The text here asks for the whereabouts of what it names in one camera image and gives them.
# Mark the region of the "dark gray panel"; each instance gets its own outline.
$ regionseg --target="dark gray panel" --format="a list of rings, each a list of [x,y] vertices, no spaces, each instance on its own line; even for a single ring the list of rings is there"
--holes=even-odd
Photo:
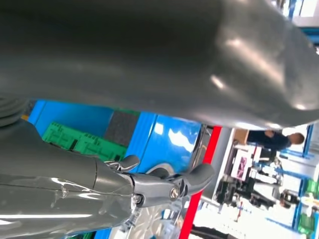
[[[106,140],[129,147],[139,116],[115,111],[104,135]]]

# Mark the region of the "white component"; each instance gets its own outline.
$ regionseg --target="white component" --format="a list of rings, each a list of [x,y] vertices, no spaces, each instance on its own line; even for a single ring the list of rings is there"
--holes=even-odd
[[[147,173],[157,168],[163,168],[169,175],[175,174],[173,168],[167,163],[156,165]],[[112,229],[110,239],[150,239],[156,236],[157,239],[169,239],[174,236],[174,226],[171,223],[171,217],[176,208],[172,204],[159,205],[155,207],[143,208],[139,211],[129,232],[123,233],[119,228]]]

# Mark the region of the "machine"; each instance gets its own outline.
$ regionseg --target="machine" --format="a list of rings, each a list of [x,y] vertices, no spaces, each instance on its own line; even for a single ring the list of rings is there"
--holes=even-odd
[[[250,129],[319,118],[316,53],[267,1],[3,0],[0,9],[0,238],[114,227],[135,207],[203,190],[214,174],[210,165],[130,174],[138,158],[61,151],[20,120],[26,99]]]

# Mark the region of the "blue machine panel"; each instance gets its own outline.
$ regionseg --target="blue machine panel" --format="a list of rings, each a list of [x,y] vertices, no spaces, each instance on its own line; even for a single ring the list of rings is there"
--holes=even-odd
[[[54,121],[82,132],[103,136],[113,113],[113,109],[106,107],[39,101],[29,121],[34,124],[41,136]]]
[[[197,122],[158,116],[138,172],[160,163],[169,163],[175,172],[187,169],[200,129]]]

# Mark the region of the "dark shirt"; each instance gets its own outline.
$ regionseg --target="dark shirt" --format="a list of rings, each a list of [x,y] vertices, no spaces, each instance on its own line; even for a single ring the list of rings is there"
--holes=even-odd
[[[291,142],[288,137],[278,132],[274,132],[273,137],[268,137],[265,134],[265,131],[249,131],[247,142],[256,143],[264,148],[276,151],[280,151],[291,146]]]

